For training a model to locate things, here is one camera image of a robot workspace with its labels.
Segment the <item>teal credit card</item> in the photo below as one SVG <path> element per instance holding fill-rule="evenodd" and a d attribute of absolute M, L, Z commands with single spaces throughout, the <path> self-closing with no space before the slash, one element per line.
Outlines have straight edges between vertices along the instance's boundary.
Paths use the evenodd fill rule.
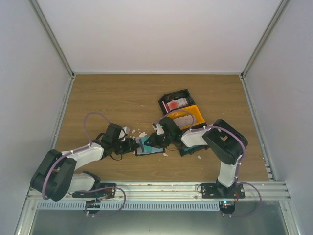
<path fill-rule="evenodd" d="M 145 155 L 145 154 L 154 154 L 154 153 L 159 153 L 162 152 L 163 150 L 161 148 L 155 148 L 155 147 L 149 147 L 144 145 L 144 142 L 147 140 L 148 137 L 140 137 L 139 143 L 142 143 L 144 146 L 144 153 L 138 153 L 139 155 Z"/>

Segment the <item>black leather card holder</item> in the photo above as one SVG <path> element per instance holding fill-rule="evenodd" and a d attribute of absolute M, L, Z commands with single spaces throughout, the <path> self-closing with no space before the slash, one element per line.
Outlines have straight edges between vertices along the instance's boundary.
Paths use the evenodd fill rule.
<path fill-rule="evenodd" d="M 139 147 L 135 150 L 136 156 L 144 156 L 151 155 L 156 153 L 164 153 L 164 148 L 155 148 L 145 144 L 145 141 L 148 140 L 148 136 L 145 137 L 137 137 L 135 138 L 135 142 L 139 145 Z"/>

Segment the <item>red white cards stack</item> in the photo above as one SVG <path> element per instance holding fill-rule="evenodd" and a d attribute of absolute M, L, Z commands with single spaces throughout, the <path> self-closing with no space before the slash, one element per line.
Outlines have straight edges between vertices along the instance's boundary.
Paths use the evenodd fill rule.
<path fill-rule="evenodd" d="M 176 99 L 176 100 L 172 100 L 172 101 L 167 102 L 165 104 L 165 108 L 169 112 L 171 110 L 178 109 L 178 108 L 181 108 L 181 107 L 187 106 L 187 105 L 188 105 L 188 99 L 180 98 L 180 99 Z"/>

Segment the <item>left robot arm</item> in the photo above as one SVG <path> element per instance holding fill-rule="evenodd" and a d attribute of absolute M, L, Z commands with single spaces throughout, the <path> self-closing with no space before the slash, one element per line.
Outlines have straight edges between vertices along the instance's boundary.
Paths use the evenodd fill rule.
<path fill-rule="evenodd" d="M 68 193 L 84 192 L 94 198 L 100 194 L 99 177 L 90 172 L 76 174 L 75 171 L 89 163 L 112 158 L 112 154 L 123 156 L 140 148 L 135 139 L 128 137 L 129 127 L 110 124 L 87 145 L 70 151 L 49 150 L 30 181 L 30 187 L 42 194 L 44 200 L 55 202 Z"/>

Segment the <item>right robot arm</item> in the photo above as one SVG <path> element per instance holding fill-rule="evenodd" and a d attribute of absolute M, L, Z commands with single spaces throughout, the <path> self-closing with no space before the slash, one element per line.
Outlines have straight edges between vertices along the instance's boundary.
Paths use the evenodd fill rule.
<path fill-rule="evenodd" d="M 153 148 L 165 149 L 173 144 L 177 149 L 210 148 L 220 160 L 220 173 L 216 180 L 217 194 L 228 198 L 238 182 L 241 160 L 246 155 L 247 139 L 222 119 L 209 126 L 181 130 L 169 117 L 154 125 L 155 132 L 144 142 Z"/>

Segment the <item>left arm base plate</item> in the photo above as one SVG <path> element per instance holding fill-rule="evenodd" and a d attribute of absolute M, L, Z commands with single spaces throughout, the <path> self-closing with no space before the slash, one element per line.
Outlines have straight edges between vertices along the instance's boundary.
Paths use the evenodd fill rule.
<path fill-rule="evenodd" d="M 93 186 L 91 190 L 96 190 L 98 188 L 107 188 L 97 192 L 86 193 L 86 192 L 74 192 L 69 193 L 73 198 L 103 198 L 103 199 L 111 199 L 115 197 L 115 187 L 116 183 L 100 183 L 97 186 Z"/>

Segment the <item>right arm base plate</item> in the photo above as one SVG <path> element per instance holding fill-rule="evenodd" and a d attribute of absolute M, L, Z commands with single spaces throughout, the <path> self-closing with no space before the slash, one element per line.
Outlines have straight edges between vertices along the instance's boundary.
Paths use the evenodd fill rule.
<path fill-rule="evenodd" d="M 246 197 L 243 186 L 236 183 L 230 187 L 219 182 L 201 183 L 200 192 L 203 199 L 244 199 Z"/>

